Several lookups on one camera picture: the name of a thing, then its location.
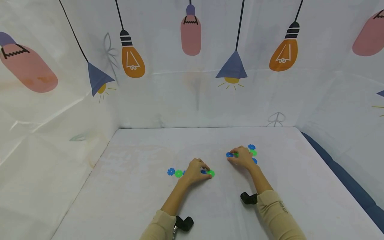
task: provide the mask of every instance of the green gear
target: green gear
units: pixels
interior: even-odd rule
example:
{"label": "green gear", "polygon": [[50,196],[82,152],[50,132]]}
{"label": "green gear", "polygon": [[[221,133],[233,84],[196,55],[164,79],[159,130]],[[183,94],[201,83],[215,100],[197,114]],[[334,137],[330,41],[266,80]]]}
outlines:
{"label": "green gear", "polygon": [[210,174],[210,175],[212,175],[212,177],[214,177],[214,176],[215,176],[215,172],[214,172],[213,170],[210,170],[210,171],[208,171],[208,172],[207,172],[207,174]]}
{"label": "green gear", "polygon": [[181,171],[181,170],[177,170],[176,172],[175,172],[175,177],[177,177],[177,178],[181,178],[183,176],[183,171]]}
{"label": "green gear", "polygon": [[251,152],[253,154],[253,156],[257,155],[257,152],[255,150],[249,150],[249,152]]}

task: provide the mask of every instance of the yellow bulb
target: yellow bulb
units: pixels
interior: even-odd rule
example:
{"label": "yellow bulb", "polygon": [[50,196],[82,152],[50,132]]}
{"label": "yellow bulb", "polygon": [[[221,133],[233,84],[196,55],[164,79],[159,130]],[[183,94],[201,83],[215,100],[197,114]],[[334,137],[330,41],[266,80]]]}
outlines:
{"label": "yellow bulb", "polygon": [[133,46],[124,46],[121,58],[125,74],[129,77],[141,78],[144,75],[145,65],[143,59]]}
{"label": "yellow bulb", "polygon": [[297,59],[297,41],[296,39],[284,39],[276,49],[269,62],[269,68],[276,72],[290,69]]}
{"label": "yellow bulb", "polygon": [[238,78],[224,78],[224,80],[225,80],[227,83],[236,84],[236,83],[239,82],[240,79],[238,79]]}
{"label": "yellow bulb", "polygon": [[105,84],[102,85],[101,88],[97,91],[98,94],[102,94],[102,93],[105,91],[106,88],[107,88],[107,84],[105,83]]}

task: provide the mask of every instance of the forearm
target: forearm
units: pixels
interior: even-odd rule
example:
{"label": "forearm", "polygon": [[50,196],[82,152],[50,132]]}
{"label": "forearm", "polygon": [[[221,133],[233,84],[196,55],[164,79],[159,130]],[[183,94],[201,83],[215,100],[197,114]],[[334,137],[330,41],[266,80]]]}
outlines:
{"label": "forearm", "polygon": [[277,240],[305,240],[306,237],[275,191],[267,190],[257,197],[257,208]]}
{"label": "forearm", "polygon": [[187,192],[188,187],[189,185],[187,182],[184,181],[183,178],[180,178],[168,199],[165,201],[161,210],[170,216],[176,216],[176,213],[180,207],[185,193]]}
{"label": "forearm", "polygon": [[265,178],[259,166],[254,164],[248,167],[247,170],[251,174],[253,184],[255,185],[256,191],[259,195],[266,190],[273,190],[272,186],[269,184],[268,180]]}
{"label": "forearm", "polygon": [[257,208],[265,224],[277,240],[304,240],[305,235],[283,201],[269,184],[256,164],[248,168],[253,184],[259,194]]}
{"label": "forearm", "polygon": [[183,178],[179,179],[163,207],[156,212],[155,217],[141,235],[140,240],[170,240],[176,223],[176,214],[180,203],[188,189]]}

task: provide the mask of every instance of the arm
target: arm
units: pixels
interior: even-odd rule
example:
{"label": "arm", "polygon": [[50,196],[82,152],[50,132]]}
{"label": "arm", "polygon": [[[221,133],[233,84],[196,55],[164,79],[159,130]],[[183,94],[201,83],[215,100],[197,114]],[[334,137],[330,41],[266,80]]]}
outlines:
{"label": "arm", "polygon": [[277,192],[273,190],[260,167],[253,162],[252,154],[248,149],[240,146],[231,151],[231,153],[234,152],[237,152],[239,157],[229,157],[227,160],[245,167],[250,173],[258,193],[257,209],[275,239],[305,240],[306,237],[299,225],[284,206]]}
{"label": "arm", "polygon": [[163,207],[156,212],[152,222],[144,230],[140,240],[171,240],[174,225],[176,223],[176,213],[180,207],[180,203],[184,198],[189,186],[195,182],[212,178],[209,174],[202,174],[200,169],[210,168],[201,160],[194,159],[189,163],[188,169],[185,171]]}

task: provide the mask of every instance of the finger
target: finger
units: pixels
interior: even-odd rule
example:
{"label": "finger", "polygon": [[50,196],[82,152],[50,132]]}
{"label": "finger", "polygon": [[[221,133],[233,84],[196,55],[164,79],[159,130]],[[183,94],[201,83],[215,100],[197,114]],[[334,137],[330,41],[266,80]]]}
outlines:
{"label": "finger", "polygon": [[227,157],[227,160],[228,160],[230,163],[234,163],[234,164],[237,164],[237,163],[238,163],[238,160],[237,160],[237,158],[235,158],[235,157]]}
{"label": "finger", "polygon": [[211,179],[211,178],[213,178],[213,176],[210,174],[201,174],[200,175],[200,180]]}
{"label": "finger", "polygon": [[206,164],[203,163],[203,162],[200,164],[200,167],[202,167],[202,168],[204,168],[204,169],[206,169],[206,170],[208,170],[208,171],[211,171],[211,168],[209,168],[208,165],[206,165]]}
{"label": "finger", "polygon": [[230,153],[235,153],[235,152],[239,152],[239,148],[238,148],[238,147],[235,147],[234,149],[232,149],[232,150],[230,151]]}

